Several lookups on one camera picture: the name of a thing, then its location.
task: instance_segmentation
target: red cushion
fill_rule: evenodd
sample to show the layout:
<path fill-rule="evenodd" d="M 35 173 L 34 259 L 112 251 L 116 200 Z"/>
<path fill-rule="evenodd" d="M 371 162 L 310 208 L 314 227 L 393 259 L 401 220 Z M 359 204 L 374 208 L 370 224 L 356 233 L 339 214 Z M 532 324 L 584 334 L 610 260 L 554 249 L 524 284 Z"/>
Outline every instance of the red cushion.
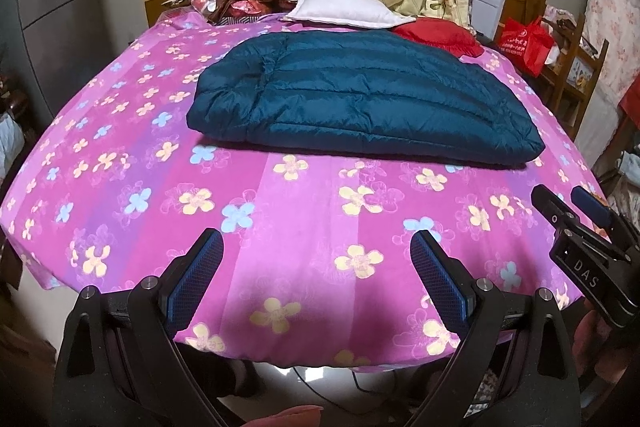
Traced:
<path fill-rule="evenodd" d="M 433 17 L 419 17 L 415 22 L 396 26 L 393 33 L 420 44 L 435 46 L 457 58 L 479 57 L 484 53 L 476 38 L 455 22 Z"/>

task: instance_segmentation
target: bed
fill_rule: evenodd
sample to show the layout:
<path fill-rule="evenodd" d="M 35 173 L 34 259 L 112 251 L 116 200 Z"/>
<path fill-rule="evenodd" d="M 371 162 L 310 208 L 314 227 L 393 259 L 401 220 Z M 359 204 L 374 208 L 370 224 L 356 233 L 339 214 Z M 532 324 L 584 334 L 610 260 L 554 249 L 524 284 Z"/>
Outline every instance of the bed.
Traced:
<path fill-rule="evenodd" d="M 0 224 L 38 282 L 130 289 L 215 227 L 222 265 L 176 340 L 281 367 L 418 365 L 458 345 L 409 260 L 417 230 L 506 291 L 546 286 L 560 307 L 578 298 L 548 257 L 553 228 L 530 192 L 543 183 L 568 201 L 575 185 L 600 190 L 494 51 L 462 61 L 506 84 L 538 127 L 546 149 L 525 169 L 230 150 L 187 128 L 206 66 L 259 34 L 318 29 L 277 16 L 210 26 L 181 11 L 89 82 L 2 202 Z"/>

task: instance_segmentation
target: pink bedsheet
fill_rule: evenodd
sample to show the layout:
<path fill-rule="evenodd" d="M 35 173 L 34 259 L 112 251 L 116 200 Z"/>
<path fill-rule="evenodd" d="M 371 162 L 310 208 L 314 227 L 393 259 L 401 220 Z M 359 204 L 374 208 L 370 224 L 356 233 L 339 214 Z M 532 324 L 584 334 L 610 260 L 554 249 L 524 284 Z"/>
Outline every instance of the pink bedsheet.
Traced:
<path fill-rule="evenodd" d="M 200 72 L 239 42 L 298 31 L 278 21 L 212 27 L 194 12 L 159 22 L 66 105 L 0 217 L 45 288 L 103 292 L 159 275 L 205 227 L 225 256 L 178 341 L 287 367 L 417 365 L 450 353 L 409 260 L 430 230 L 475 277 L 508 291 L 577 289 L 548 257 L 539 183 L 569 201 L 598 190 L 556 120 L 503 57 L 480 64 L 509 86 L 546 149 L 520 171 L 216 148 L 187 128 Z"/>

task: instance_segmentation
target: red shopping bag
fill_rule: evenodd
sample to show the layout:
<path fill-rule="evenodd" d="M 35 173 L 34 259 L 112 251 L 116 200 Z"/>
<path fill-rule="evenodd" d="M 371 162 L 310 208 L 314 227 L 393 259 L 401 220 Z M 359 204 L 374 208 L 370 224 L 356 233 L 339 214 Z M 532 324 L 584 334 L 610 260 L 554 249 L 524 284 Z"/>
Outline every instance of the red shopping bag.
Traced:
<path fill-rule="evenodd" d="M 520 71 L 538 76 L 545 65 L 546 56 L 556 43 L 540 25 L 538 17 L 528 25 L 508 19 L 500 36 L 498 47 Z"/>

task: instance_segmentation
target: electrical cable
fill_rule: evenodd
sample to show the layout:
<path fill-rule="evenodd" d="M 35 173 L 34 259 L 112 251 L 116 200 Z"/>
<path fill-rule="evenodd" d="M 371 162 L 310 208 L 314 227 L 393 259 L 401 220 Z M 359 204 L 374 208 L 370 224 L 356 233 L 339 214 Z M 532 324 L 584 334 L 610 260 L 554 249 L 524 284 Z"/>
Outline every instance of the electrical cable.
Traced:
<path fill-rule="evenodd" d="M 345 413 L 351 414 L 353 416 L 366 416 L 367 414 L 370 414 L 370 413 L 380 409 L 385 403 L 387 403 L 391 399 L 391 395 L 388 395 L 380 404 L 375 406 L 373 409 L 369 409 L 369 410 L 364 411 L 364 412 L 353 412 L 353 411 L 350 411 L 349 409 L 347 409 L 346 407 L 341 406 L 339 403 L 335 403 L 333 400 L 329 400 L 327 397 L 325 397 L 322 394 L 318 393 L 318 391 L 316 391 L 304 378 L 302 378 L 302 375 L 300 375 L 300 373 L 298 372 L 297 367 L 294 367 L 293 371 L 298 376 L 298 378 L 300 378 L 300 381 L 307 386 L 309 391 L 311 391 L 317 397 L 319 397 L 319 398 L 325 400 L 326 402 L 330 403 L 334 407 L 337 407 L 341 411 L 344 411 Z M 394 373 L 394 390 L 392 392 L 394 393 L 395 390 L 396 390 L 396 386 L 398 384 L 398 375 L 396 375 L 395 370 L 393 371 L 393 373 Z M 353 379 L 354 379 L 354 381 L 356 381 L 356 387 L 358 388 L 358 390 L 362 391 L 363 393 L 371 393 L 371 394 L 376 393 L 376 391 L 367 391 L 365 389 L 362 389 L 358 385 L 358 381 L 357 381 L 354 373 L 353 373 Z"/>

